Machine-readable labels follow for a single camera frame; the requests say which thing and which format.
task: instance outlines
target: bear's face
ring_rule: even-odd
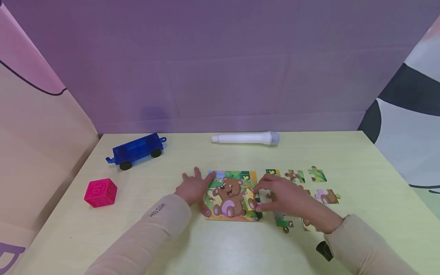
[[[223,185],[220,186],[220,189],[226,194],[228,197],[232,197],[238,195],[242,190],[243,182],[241,180],[236,180],[233,178],[223,178]]]

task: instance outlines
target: child's arm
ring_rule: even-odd
[[[182,233],[191,218],[178,195],[160,199],[104,252],[84,275],[144,275],[165,241]]]

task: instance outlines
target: child's hand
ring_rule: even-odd
[[[190,207],[197,203],[203,215],[209,217],[212,213],[203,202],[203,198],[209,184],[216,177],[216,171],[213,171],[208,174],[205,179],[202,179],[199,168],[194,167],[194,175],[195,176],[188,176],[186,173],[183,173],[183,182],[176,188],[174,193],[184,199]]]
[[[343,219],[324,204],[315,200],[288,179],[271,174],[264,175],[253,192],[269,189],[275,193],[276,201],[257,206],[257,211],[280,211],[303,218],[325,234],[333,232]]]

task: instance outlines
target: puzzle piece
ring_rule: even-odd
[[[260,221],[262,213],[256,211],[260,197],[252,192],[256,184],[254,171],[217,171],[205,196],[205,204],[212,212],[206,219]]]
[[[338,204],[338,199],[340,199],[341,196],[335,194],[331,189],[327,189],[327,194],[324,193],[324,190],[318,189],[318,194],[315,195],[315,198],[321,200],[323,204]]]
[[[281,173],[279,172],[278,169],[266,169],[266,174],[281,176]]]
[[[312,194],[310,193],[310,190],[304,189],[304,187],[302,185],[298,185],[298,187],[300,189],[302,189],[304,192],[306,192],[307,194],[309,194],[309,196],[311,196]]]
[[[297,179],[298,179],[300,181],[300,183],[305,183],[304,173],[301,170],[297,170],[297,172],[295,173],[295,170],[289,169],[289,172],[284,173],[284,175],[288,176],[292,182],[297,182]]]
[[[316,169],[316,166],[312,166],[312,169],[308,171],[312,175],[312,181],[315,182],[326,182],[327,178],[322,170]]]
[[[311,232],[312,229],[314,228],[316,232],[321,232],[316,227],[314,227],[308,220],[301,219],[301,221],[304,227],[304,231]]]
[[[286,214],[283,212],[275,212],[275,223],[276,226],[282,227],[282,230],[284,233],[289,233],[289,227],[293,227],[293,221],[291,220],[284,220],[286,217]]]

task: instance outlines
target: blue toy train car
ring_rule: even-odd
[[[162,143],[165,141],[166,137],[159,138],[157,133],[130,141],[113,148],[114,158],[107,157],[106,161],[119,165],[121,170],[128,170],[132,167],[132,163],[138,159],[148,155],[153,158],[160,156],[164,149]]]

